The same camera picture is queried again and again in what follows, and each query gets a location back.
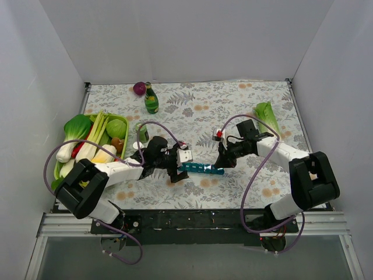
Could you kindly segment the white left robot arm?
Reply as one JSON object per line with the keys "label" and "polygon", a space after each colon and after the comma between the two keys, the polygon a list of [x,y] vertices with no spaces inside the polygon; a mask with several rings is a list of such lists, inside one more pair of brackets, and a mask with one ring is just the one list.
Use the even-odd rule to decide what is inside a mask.
{"label": "white left robot arm", "polygon": [[172,183],[188,178],[178,168],[192,161],[192,151],[186,144],[176,143],[172,148],[160,136],[153,137],[147,147],[136,151],[124,161],[92,163],[82,159],[74,165],[67,177],[55,188],[56,198],[77,219],[91,217],[104,222],[111,233],[123,229],[123,212],[114,203],[102,198],[106,187],[124,181],[142,180],[156,169],[165,169]]}

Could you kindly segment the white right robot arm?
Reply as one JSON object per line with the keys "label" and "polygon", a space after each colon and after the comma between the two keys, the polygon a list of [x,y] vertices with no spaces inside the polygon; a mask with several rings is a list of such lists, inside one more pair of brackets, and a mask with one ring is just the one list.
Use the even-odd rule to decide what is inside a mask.
{"label": "white right robot arm", "polygon": [[224,128],[214,130],[213,140],[219,143],[216,168],[234,168],[238,158],[257,155],[263,158],[262,166],[270,160],[290,176],[291,192],[265,207],[259,229],[245,225],[248,232],[276,232],[297,214],[339,198],[340,188],[325,153],[295,149],[282,143],[273,129],[260,132],[252,120],[237,124],[237,130],[237,142],[228,140]]}

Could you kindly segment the teal weekly pill organizer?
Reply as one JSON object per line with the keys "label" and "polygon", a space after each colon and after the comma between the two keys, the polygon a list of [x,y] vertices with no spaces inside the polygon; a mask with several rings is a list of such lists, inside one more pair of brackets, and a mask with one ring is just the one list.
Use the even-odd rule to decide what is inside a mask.
{"label": "teal weekly pill organizer", "polygon": [[223,168],[216,168],[213,164],[202,164],[202,163],[183,163],[181,167],[178,168],[179,171],[187,171],[191,173],[204,173],[204,174],[216,174],[223,175]]}

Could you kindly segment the green pill bottle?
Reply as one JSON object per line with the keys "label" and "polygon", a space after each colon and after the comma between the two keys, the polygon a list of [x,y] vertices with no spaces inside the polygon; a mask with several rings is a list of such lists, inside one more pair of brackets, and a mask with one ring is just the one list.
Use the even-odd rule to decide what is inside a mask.
{"label": "green pill bottle", "polygon": [[149,141],[149,133],[145,124],[142,124],[141,122],[136,123],[135,131],[138,134],[141,143],[147,143]]}

